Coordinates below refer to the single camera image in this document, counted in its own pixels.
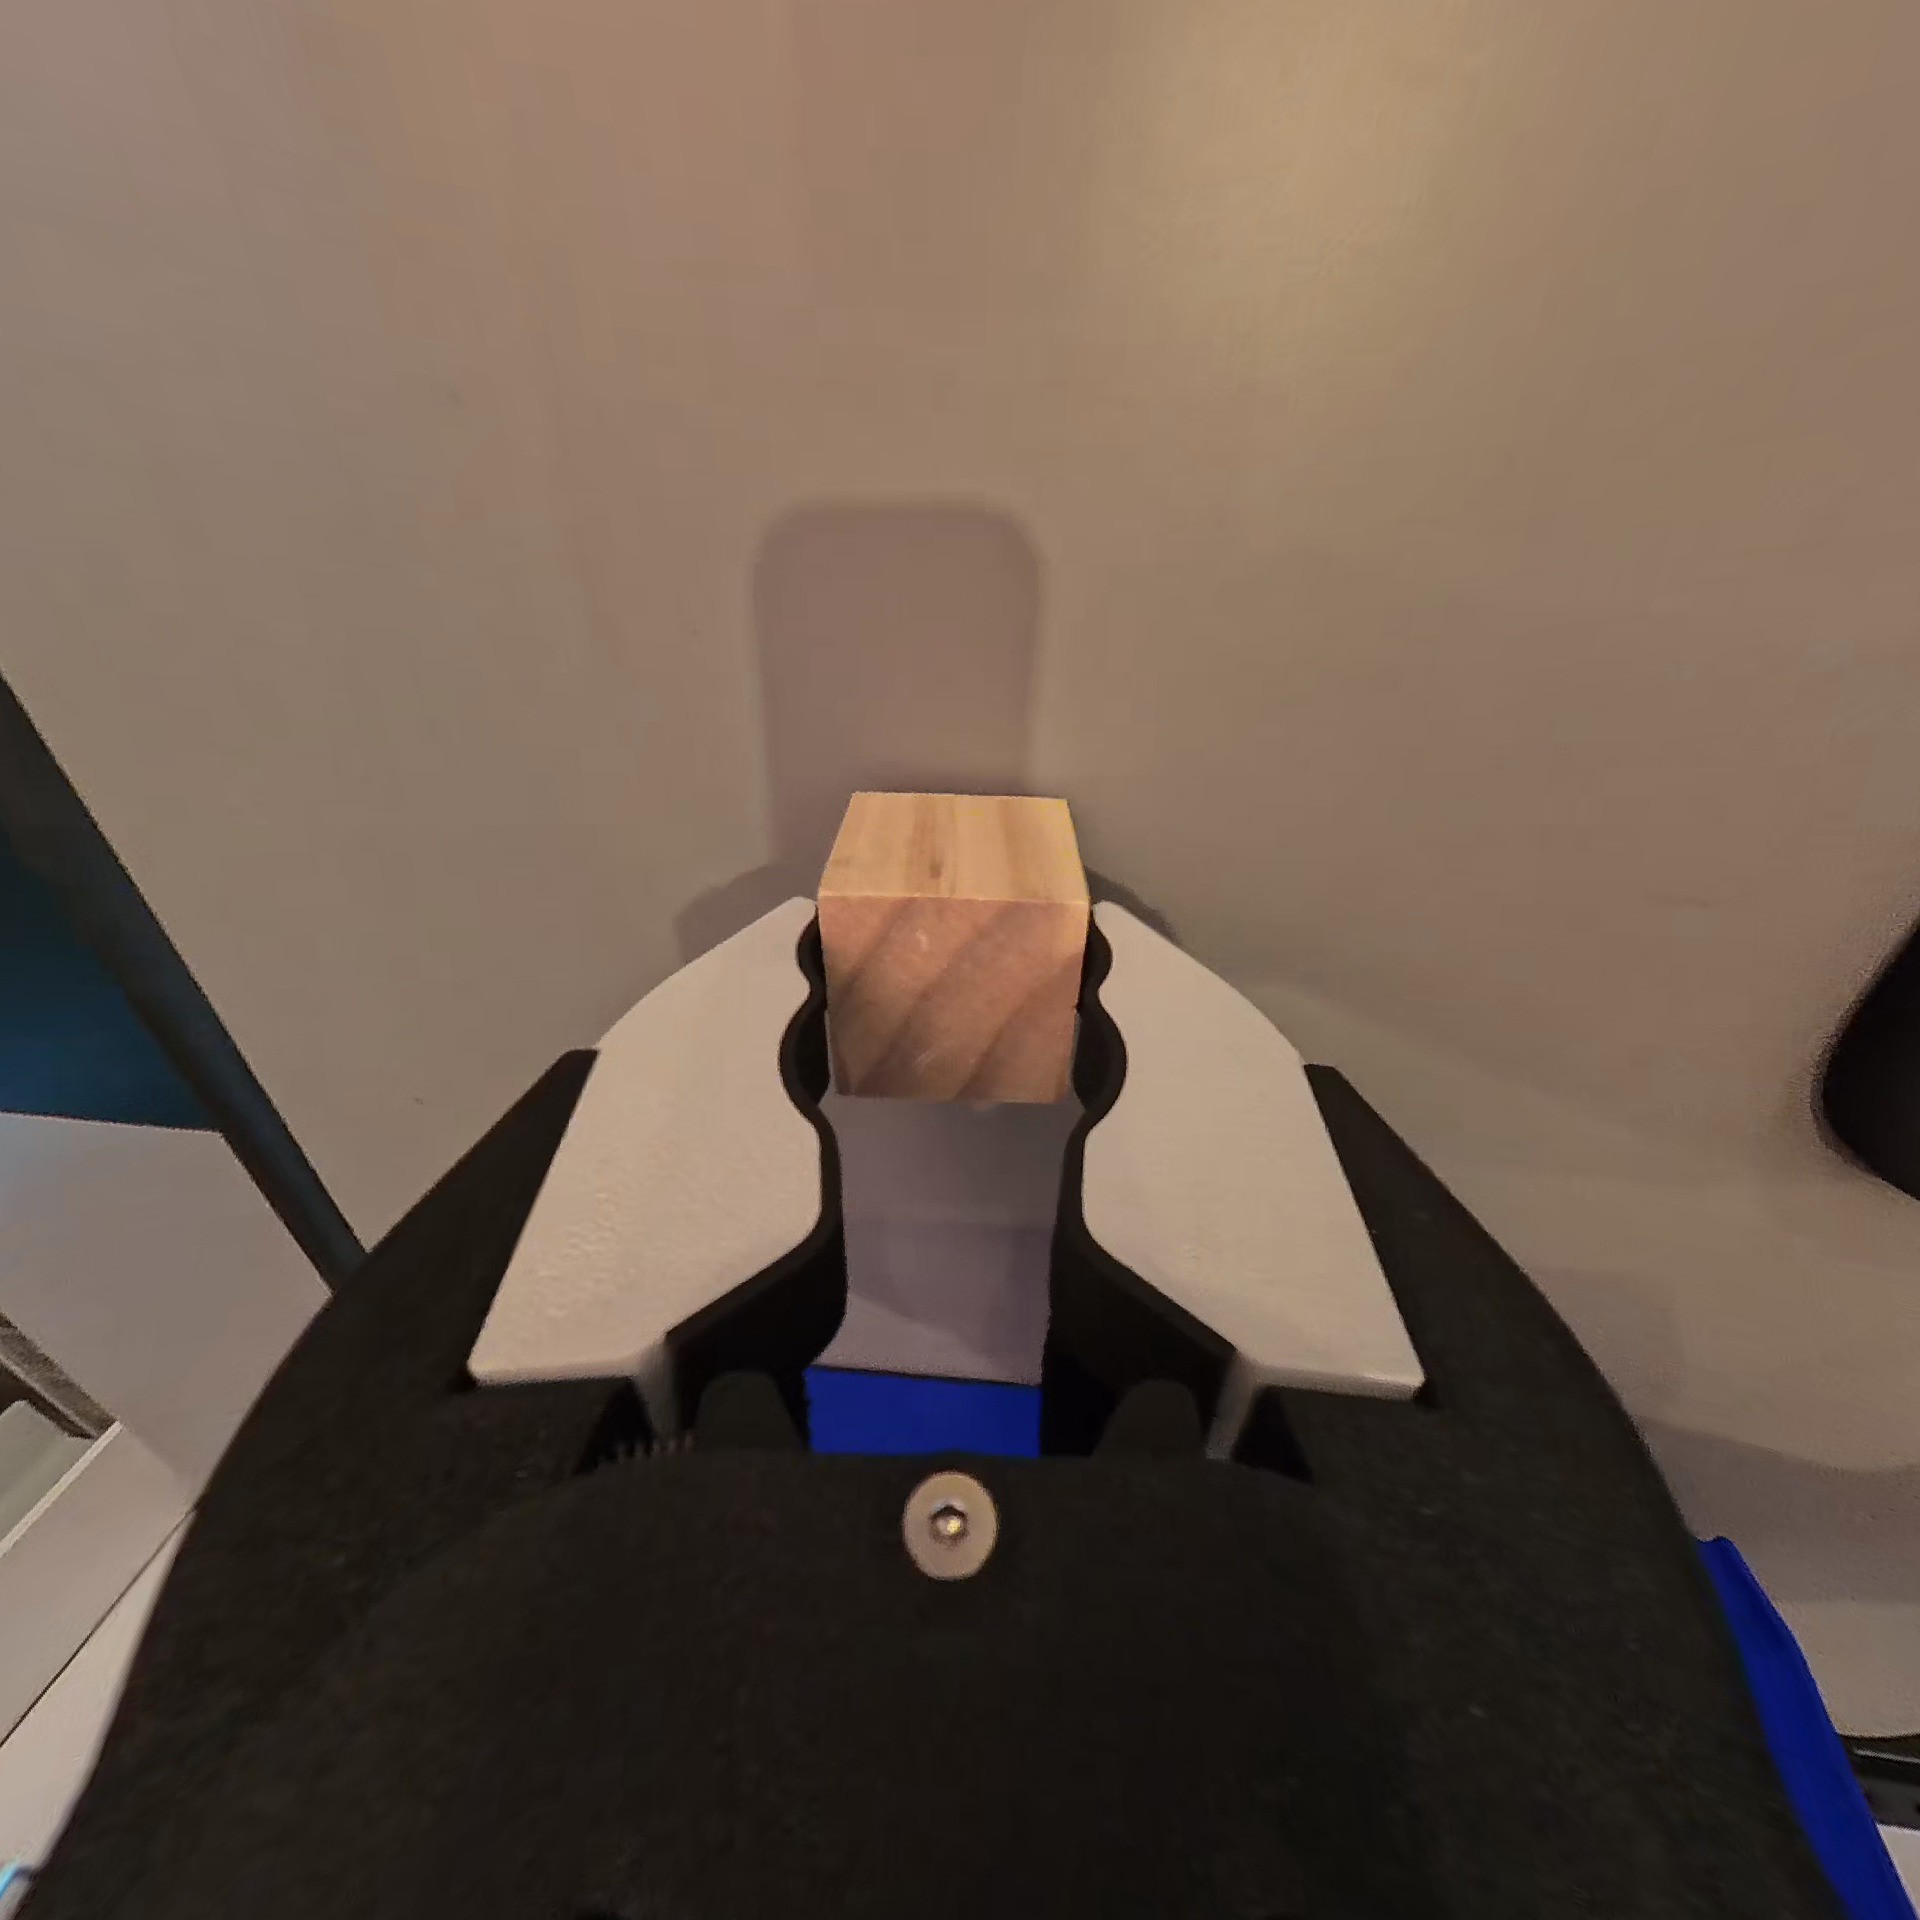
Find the blue plastic bin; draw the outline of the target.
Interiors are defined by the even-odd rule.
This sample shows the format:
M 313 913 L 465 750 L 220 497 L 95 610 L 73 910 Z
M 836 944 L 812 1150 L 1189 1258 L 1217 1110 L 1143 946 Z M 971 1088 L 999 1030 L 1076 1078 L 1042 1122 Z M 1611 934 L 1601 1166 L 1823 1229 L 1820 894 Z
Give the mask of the blue plastic bin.
M 809 1441 L 821 1453 L 1037 1456 L 1041 1389 L 813 1365 Z M 1914 1902 L 1865 1802 L 1813 1670 L 1762 1584 L 1727 1538 L 1697 1539 L 1768 1752 L 1844 1914 L 1914 1917 Z

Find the wooden cube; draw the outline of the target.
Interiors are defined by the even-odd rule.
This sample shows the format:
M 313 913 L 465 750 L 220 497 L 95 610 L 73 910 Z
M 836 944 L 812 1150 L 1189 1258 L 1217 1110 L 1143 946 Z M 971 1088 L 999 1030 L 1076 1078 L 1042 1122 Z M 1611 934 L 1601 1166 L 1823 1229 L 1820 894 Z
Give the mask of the wooden cube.
M 1065 799 L 859 790 L 816 903 L 836 1093 L 1068 1097 L 1091 894 Z

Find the white low cabinet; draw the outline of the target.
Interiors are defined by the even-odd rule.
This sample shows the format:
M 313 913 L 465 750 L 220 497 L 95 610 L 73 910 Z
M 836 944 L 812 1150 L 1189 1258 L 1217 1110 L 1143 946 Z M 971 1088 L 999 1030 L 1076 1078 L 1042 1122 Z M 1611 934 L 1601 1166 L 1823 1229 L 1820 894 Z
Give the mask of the white low cabinet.
M 99 1426 L 5 1527 L 5 1735 L 169 1545 L 322 1303 L 220 1136 L 5 1114 L 5 1321 Z

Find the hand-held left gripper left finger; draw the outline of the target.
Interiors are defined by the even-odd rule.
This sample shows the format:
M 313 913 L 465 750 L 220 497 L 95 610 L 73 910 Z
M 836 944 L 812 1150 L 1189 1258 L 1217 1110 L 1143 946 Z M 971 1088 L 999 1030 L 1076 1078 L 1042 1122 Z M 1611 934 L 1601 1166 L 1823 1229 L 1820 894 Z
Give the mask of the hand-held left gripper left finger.
M 613 1022 L 469 1350 L 480 1386 L 621 1379 L 656 1437 L 842 1327 L 816 905 L 783 899 Z

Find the black textured wrist pad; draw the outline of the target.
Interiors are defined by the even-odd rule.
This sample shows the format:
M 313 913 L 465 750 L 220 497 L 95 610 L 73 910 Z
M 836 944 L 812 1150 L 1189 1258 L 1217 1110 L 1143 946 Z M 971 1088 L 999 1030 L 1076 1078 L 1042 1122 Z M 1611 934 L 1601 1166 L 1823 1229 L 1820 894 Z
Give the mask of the black textured wrist pad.
M 1919 922 L 1888 947 L 1833 1032 L 1815 1078 L 1829 1146 L 1919 1198 Z

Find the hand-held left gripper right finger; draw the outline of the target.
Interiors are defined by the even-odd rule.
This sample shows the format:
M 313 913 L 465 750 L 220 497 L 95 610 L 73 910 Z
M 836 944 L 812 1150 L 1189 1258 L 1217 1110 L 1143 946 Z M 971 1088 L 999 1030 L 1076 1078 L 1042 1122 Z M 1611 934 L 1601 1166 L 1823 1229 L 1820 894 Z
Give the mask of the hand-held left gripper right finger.
M 1049 1450 L 1180 1386 L 1208 1456 L 1282 1393 L 1418 1405 L 1424 1365 L 1306 1056 L 1120 903 L 1095 903 L 1049 1237 Z

